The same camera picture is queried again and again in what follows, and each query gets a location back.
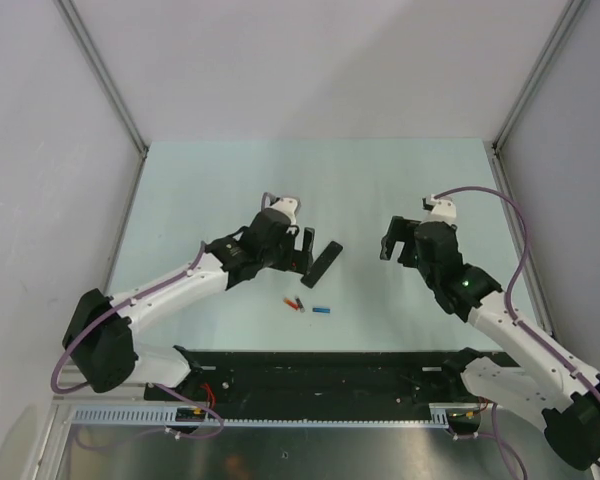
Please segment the black remote control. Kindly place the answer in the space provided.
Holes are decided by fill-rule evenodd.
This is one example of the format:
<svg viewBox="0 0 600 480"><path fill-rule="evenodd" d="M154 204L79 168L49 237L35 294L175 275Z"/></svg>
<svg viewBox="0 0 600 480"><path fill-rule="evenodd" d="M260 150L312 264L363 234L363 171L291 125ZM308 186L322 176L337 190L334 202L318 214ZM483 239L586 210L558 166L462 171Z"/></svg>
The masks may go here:
<svg viewBox="0 0 600 480"><path fill-rule="evenodd" d="M301 283L309 289L314 288L342 251L340 243L331 241L301 278Z"/></svg>

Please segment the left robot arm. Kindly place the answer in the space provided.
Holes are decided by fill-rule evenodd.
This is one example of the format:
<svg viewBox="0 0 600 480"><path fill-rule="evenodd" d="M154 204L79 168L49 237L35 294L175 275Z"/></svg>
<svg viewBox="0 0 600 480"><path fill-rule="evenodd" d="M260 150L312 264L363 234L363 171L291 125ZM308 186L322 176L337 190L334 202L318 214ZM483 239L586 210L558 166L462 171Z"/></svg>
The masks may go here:
<svg viewBox="0 0 600 480"><path fill-rule="evenodd" d="M52 373L59 394L70 388L58 384L67 361L98 394L125 383L161 384L177 398L194 397L201 376L184 348L143 344L142 331L210 295L250 281L264 269L299 275L312 263L315 231L300 228L291 214L272 207L236 232L202 244L194 259L144 286L113 296L92 289L83 294L63 338L65 349Z"/></svg>

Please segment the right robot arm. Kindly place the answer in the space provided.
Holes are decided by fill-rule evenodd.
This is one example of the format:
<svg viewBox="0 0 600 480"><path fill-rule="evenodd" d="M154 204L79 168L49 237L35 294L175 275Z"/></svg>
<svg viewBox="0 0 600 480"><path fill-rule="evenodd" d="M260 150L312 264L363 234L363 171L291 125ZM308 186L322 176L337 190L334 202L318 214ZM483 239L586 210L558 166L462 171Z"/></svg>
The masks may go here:
<svg viewBox="0 0 600 480"><path fill-rule="evenodd" d="M464 261L455 226L395 216L381 240L381 259L390 259L397 243L403 245L399 263L420 273L441 309L489 337L523 370L505 373L465 350L467 363L441 376L443 393L453 401L486 397L538 428L571 467L597 464L600 372L507 305L501 285Z"/></svg>

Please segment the orange battery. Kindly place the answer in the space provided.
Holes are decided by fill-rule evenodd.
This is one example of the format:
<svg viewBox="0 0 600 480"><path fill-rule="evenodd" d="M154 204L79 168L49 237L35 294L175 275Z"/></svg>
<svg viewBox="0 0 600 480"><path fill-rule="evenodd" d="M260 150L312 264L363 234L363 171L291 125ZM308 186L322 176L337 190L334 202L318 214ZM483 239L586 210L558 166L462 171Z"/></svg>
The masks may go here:
<svg viewBox="0 0 600 480"><path fill-rule="evenodd" d="M284 303L287 304L288 306L290 306L291 308L298 310L299 306L297 303L295 303L294 301L292 301L289 298L284 298L283 299Z"/></svg>

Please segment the silver black battery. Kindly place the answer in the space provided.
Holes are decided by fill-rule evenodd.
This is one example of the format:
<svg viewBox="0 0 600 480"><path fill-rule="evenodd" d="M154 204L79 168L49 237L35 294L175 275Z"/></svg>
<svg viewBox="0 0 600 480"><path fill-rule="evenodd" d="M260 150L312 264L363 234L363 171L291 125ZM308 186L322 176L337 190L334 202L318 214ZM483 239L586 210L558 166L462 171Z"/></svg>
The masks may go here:
<svg viewBox="0 0 600 480"><path fill-rule="evenodd" d="M296 295L296 296L294 297L294 300L295 300L295 303L296 303L296 304L297 304L297 306L298 306L298 310L299 310L301 313L305 313L306 309L305 309L305 306L304 306L304 304L303 304L302 300L300 299L300 297Z"/></svg>

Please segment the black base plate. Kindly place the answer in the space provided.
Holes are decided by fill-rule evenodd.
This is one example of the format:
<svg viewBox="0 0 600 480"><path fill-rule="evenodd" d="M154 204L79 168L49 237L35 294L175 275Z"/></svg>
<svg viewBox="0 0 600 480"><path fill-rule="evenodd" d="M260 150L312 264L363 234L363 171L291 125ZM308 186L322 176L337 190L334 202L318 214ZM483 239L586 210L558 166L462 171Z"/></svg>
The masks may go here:
<svg viewBox="0 0 600 480"><path fill-rule="evenodd" d="M185 350L193 370L176 392L214 411L376 418L434 403L473 403L460 369L481 357L471 348L423 352L221 352Z"/></svg>

